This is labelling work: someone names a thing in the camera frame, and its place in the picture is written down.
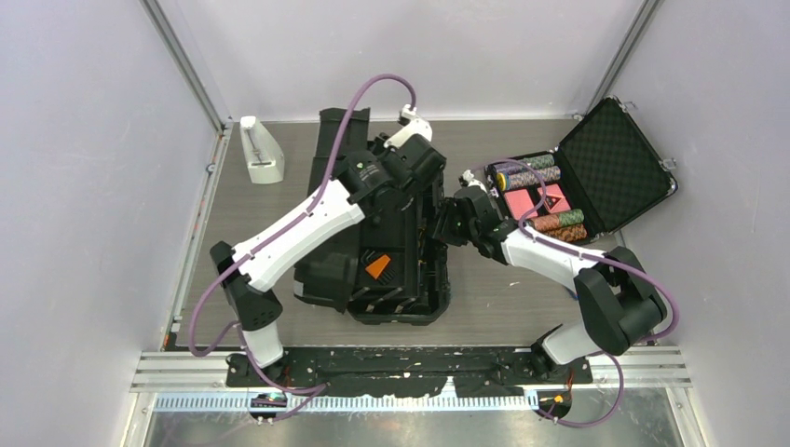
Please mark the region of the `black plastic toolbox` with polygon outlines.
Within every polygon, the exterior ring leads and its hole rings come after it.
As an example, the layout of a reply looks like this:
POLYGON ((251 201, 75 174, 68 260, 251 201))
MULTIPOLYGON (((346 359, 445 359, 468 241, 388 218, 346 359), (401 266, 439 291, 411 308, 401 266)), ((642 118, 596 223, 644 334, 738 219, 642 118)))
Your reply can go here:
POLYGON ((386 208, 331 237, 295 264, 294 297, 362 324, 429 325, 450 303, 447 246, 429 233, 442 199, 443 174, 404 209, 386 208), (392 258, 389 283, 364 271, 370 251, 392 258))

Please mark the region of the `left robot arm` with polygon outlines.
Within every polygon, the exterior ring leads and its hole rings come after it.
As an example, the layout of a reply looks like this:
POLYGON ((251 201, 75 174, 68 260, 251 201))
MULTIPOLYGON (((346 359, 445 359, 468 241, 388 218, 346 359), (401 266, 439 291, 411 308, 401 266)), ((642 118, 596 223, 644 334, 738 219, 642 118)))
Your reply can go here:
POLYGON ((404 259, 416 248, 421 201, 446 163, 429 129, 381 135, 350 151, 334 149, 323 160, 319 185, 293 210, 254 237, 211 248, 250 373, 265 386, 286 371, 277 327, 283 307, 273 291, 280 278, 296 267, 306 274, 304 285, 344 300, 370 282, 393 287, 402 275, 389 267, 383 279, 359 279, 362 261, 404 259))

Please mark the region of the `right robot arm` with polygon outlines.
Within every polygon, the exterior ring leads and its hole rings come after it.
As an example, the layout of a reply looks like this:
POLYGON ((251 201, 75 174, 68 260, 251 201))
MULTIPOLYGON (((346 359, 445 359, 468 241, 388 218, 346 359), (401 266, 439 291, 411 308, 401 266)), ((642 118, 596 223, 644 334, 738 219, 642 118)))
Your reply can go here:
POLYGON ((580 319, 555 327, 530 346, 527 370, 544 382, 557 381, 577 359, 625 353, 669 315, 632 251, 585 249, 541 234, 501 216, 478 186, 463 187, 442 201, 432 233, 449 245, 471 244, 484 258, 533 271, 575 293, 580 319))

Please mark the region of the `orange black bit holder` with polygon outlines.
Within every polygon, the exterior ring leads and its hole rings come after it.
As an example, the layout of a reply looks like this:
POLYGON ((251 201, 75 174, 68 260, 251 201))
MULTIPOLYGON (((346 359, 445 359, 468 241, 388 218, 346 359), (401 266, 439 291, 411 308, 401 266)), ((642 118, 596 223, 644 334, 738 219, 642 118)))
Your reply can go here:
POLYGON ((387 284, 395 278, 391 267, 392 258, 377 251, 370 251, 364 256, 364 271, 380 284, 387 284))

